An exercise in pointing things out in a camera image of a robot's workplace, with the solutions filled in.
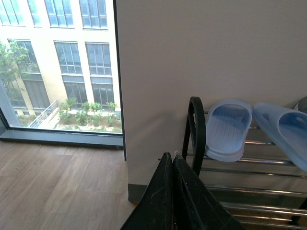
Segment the glass window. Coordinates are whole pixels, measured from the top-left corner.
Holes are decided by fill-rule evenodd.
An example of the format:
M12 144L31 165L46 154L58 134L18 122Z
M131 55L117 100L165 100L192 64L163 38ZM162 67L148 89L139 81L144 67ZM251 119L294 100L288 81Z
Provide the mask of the glass window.
M64 82L64 85L67 97L76 99L77 108L80 108L83 103L87 102L84 83Z
M24 98L21 94L20 88L16 80L10 80L3 82L4 79L1 79L3 86L6 90L6 93L11 101L11 104L14 108L26 108Z
M105 109L108 108L107 102L114 102L113 85L111 84L92 84L94 101L100 103Z
M84 28L107 28L105 0L80 0Z
M86 44L91 75L112 75L109 44Z
M25 85L24 91L29 95L33 108L47 108L50 102L42 76L40 75L32 44L30 41L17 40L16 42L19 46L27 50L23 65L18 65Z
M3 25L22 25L23 16L18 0L0 0L0 19Z
M69 0L45 0L50 25L53 27L73 27Z
M62 74L82 74L76 43L55 43Z
M24 85L34 109L46 109L50 105L43 80L24 79Z
M37 3L39 0L28 0L31 16L33 19L33 24L35 26L41 26L41 20L37 9Z
M27 58L24 66L19 65L22 73L40 73L37 60L30 41L17 41L18 45L27 49Z

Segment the wall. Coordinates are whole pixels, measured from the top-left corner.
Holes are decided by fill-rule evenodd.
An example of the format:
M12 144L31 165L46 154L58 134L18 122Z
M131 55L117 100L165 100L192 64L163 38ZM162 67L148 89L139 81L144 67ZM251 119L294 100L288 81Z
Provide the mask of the wall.
M307 95L304 0L118 0L129 184L181 150L189 98L293 106Z

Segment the wooden floor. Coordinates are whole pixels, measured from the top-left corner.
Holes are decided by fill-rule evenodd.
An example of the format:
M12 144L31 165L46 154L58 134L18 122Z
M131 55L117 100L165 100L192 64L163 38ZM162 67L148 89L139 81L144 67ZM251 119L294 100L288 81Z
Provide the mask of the wooden floor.
M118 230L127 183L123 151L0 141L0 230Z

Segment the slipper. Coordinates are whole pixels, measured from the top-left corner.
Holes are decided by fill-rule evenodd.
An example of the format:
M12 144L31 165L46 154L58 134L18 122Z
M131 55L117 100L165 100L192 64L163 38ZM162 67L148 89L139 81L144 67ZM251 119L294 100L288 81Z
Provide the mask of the slipper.
M307 114L268 102L255 104L252 114L265 134L307 172Z
M301 111L307 114L307 97L301 99L296 106L294 107L295 110Z
M206 121L206 155L219 161L239 160L251 118L251 107L246 101L225 99L215 104Z

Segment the building facade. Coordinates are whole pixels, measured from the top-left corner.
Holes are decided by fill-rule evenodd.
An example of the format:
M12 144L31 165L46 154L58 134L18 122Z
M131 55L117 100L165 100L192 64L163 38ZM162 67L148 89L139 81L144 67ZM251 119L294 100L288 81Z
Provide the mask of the building facade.
M111 0L0 0L0 40L28 51L8 97L18 115L39 115L75 98L120 107Z

